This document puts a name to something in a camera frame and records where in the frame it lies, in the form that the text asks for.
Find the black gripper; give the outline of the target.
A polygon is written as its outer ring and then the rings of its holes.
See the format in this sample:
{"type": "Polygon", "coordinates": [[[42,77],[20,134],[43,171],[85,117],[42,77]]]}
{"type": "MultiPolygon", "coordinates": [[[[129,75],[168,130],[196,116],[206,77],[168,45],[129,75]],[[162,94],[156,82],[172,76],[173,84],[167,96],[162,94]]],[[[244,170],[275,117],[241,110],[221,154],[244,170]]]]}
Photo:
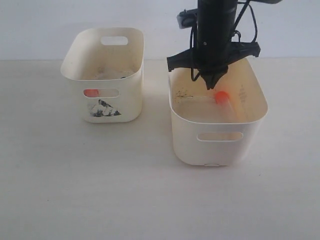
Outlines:
{"type": "Polygon", "coordinates": [[[241,41],[237,30],[246,10],[252,11],[249,0],[199,0],[197,23],[190,27],[189,48],[169,56],[169,72],[177,68],[197,69],[212,90],[228,72],[228,65],[248,56],[258,57],[261,48],[257,35],[249,42],[241,41]]]}

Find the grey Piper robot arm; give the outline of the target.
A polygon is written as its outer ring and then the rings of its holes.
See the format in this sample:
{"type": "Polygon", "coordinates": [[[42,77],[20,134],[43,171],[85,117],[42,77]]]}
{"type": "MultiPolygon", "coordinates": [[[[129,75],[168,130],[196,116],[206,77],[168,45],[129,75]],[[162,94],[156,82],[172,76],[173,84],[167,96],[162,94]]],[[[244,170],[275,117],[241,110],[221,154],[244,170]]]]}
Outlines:
{"type": "Polygon", "coordinates": [[[202,78],[211,90],[229,65],[248,56],[258,57],[257,35],[250,42],[232,40],[241,36],[237,26],[250,4],[249,0],[199,0],[197,8],[181,11],[177,22],[180,29],[190,29],[189,48],[167,57],[168,71],[190,69],[191,80],[202,78]]]}

